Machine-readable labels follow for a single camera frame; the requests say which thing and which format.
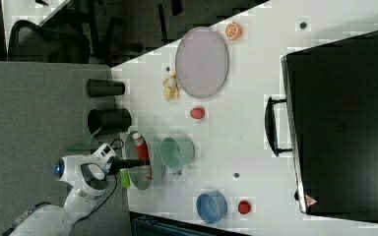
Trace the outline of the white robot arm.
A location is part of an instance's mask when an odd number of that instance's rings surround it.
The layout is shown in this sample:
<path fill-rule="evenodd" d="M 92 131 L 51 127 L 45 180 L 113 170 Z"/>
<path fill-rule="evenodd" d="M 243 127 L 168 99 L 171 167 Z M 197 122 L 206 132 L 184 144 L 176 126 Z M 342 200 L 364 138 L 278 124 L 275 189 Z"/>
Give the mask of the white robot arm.
<path fill-rule="evenodd" d="M 36 205 L 19 216 L 2 236 L 69 236 L 78 221 L 96 211 L 107 190 L 109 175 L 149 165 L 148 158 L 121 160 L 109 144 L 102 144 L 89 155 L 61 157 L 54 168 L 55 176 L 71 187 L 64 205 Z"/>

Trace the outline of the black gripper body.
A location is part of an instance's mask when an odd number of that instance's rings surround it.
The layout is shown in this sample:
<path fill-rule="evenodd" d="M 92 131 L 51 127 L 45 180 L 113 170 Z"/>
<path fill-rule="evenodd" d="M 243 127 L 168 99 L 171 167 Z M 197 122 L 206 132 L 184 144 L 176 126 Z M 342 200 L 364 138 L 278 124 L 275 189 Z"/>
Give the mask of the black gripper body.
<path fill-rule="evenodd" d="M 112 157 L 108 174 L 109 175 L 118 174 L 120 170 L 123 168 L 123 165 L 124 165 L 123 161 L 118 156 Z"/>

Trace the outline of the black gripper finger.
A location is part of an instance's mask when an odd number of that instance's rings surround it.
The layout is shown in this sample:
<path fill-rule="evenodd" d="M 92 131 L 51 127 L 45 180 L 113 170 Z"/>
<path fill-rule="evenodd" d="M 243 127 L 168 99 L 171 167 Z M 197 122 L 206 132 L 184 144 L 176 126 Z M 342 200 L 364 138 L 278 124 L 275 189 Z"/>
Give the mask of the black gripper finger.
<path fill-rule="evenodd" d="M 151 163 L 148 160 L 141 160 L 141 159 L 125 159 L 123 163 L 124 163 L 123 167 L 126 169 L 151 165 Z"/>

